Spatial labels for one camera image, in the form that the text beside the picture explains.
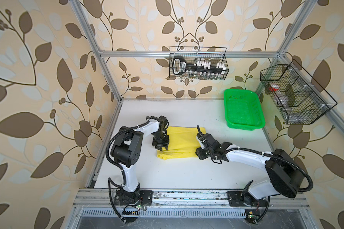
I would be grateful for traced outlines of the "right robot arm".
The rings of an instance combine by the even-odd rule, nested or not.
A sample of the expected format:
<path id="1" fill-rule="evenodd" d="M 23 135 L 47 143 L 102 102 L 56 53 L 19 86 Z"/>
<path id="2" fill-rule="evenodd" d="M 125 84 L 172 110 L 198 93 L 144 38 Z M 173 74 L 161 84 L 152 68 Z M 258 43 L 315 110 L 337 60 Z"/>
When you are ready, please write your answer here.
<path id="1" fill-rule="evenodd" d="M 238 200 L 247 206 L 259 203 L 263 198 L 282 195 L 295 198 L 298 192 L 313 189 L 313 180 L 285 151 L 273 152 L 241 148 L 229 142 L 219 143 L 211 134 L 198 132 L 196 136 L 200 147 L 196 155 L 200 160 L 210 158 L 213 163 L 238 162 L 260 169 L 264 178 L 251 180 L 241 192 Z"/>

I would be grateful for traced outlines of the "yellow trousers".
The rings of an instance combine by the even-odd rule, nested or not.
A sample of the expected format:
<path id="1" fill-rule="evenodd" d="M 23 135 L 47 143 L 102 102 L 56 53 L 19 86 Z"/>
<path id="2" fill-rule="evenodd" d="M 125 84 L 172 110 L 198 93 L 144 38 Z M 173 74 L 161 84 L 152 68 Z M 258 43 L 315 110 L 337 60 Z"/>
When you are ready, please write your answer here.
<path id="1" fill-rule="evenodd" d="M 167 134 L 170 137 L 168 149 L 158 151 L 159 159 L 179 159 L 198 157 L 196 149 L 200 148 L 197 140 L 198 129 L 189 127 L 168 127 Z"/>

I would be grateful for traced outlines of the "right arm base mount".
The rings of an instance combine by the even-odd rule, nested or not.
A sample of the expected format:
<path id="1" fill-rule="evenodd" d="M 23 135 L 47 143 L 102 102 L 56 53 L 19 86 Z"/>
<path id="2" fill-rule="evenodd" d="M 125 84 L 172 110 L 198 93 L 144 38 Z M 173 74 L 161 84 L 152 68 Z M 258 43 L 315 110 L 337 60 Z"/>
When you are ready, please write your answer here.
<path id="1" fill-rule="evenodd" d="M 266 198 L 257 200 L 242 191 L 228 191 L 226 194 L 230 207 L 266 207 L 268 203 Z"/>

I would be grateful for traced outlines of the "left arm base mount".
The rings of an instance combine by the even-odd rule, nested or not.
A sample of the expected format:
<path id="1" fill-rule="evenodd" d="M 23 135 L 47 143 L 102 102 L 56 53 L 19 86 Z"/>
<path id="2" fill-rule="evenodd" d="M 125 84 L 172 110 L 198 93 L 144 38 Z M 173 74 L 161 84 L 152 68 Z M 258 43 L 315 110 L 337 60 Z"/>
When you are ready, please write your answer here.
<path id="1" fill-rule="evenodd" d="M 123 189 L 116 192 L 114 198 L 115 205 L 151 205 L 153 200 L 153 191 L 151 190 L 135 190 L 127 192 Z"/>

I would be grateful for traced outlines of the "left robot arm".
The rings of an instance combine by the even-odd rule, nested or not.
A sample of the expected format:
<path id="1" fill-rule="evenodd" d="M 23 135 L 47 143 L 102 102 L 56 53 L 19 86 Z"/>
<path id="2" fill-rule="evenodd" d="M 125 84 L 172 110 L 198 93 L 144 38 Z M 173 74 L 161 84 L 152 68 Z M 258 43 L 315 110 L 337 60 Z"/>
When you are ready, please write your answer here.
<path id="1" fill-rule="evenodd" d="M 152 146 L 158 151 L 168 149 L 167 135 L 169 122 L 165 116 L 147 116 L 146 122 L 134 127 L 123 126 L 111 138 L 106 147 L 106 159 L 121 170 L 122 184 L 109 179 L 109 185 L 119 189 L 115 201 L 123 205 L 147 204 L 151 202 L 152 191 L 140 191 L 134 165 L 140 158 L 143 137 L 153 135 Z"/>

